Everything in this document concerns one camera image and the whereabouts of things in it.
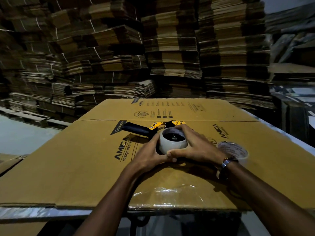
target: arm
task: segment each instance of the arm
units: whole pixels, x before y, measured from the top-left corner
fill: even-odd
[[[155,166],[172,161],[166,155],[156,153],[155,147],[158,140],[159,134],[156,134],[151,141],[144,144],[74,236],[116,235],[121,216],[136,180]]]
[[[187,125],[179,125],[176,128],[183,130],[188,147],[170,150],[168,157],[186,157],[210,162],[215,166],[221,165],[227,157],[203,135]],[[230,185],[238,190],[271,235],[315,235],[315,219],[307,211],[237,162],[229,163],[224,170]]]

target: wristwatch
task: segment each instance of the wristwatch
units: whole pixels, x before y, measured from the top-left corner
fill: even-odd
[[[218,179],[220,179],[220,180],[226,180],[227,179],[227,176],[225,174],[225,168],[232,161],[238,162],[238,159],[235,156],[230,156],[230,157],[223,159],[223,162],[222,162],[221,166],[218,168],[218,171],[216,174]]]

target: wooden pallet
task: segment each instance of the wooden pallet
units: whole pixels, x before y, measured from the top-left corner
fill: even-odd
[[[50,119],[45,115],[40,115],[28,111],[18,112],[3,107],[0,107],[0,115],[6,116],[9,119],[13,119],[23,123],[28,123],[42,128],[51,127],[58,130],[63,130],[71,124],[68,122]]]

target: tape roll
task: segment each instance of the tape roll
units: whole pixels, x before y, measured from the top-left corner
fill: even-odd
[[[187,147],[185,135],[181,130],[174,127],[165,128],[160,132],[160,151],[166,154],[172,149],[182,149]]]
[[[227,154],[235,156],[242,166],[246,166],[249,154],[244,147],[233,142],[220,142],[218,144],[218,149]]]

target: floor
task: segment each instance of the floor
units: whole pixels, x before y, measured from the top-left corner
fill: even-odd
[[[29,154],[53,138],[60,131],[40,128],[0,116],[0,153]],[[137,236],[205,235],[197,229],[200,221],[194,215],[154,216],[146,227],[137,229]],[[129,235],[130,221],[122,218],[117,236]],[[242,214],[238,236],[269,236],[270,234],[253,212]]]

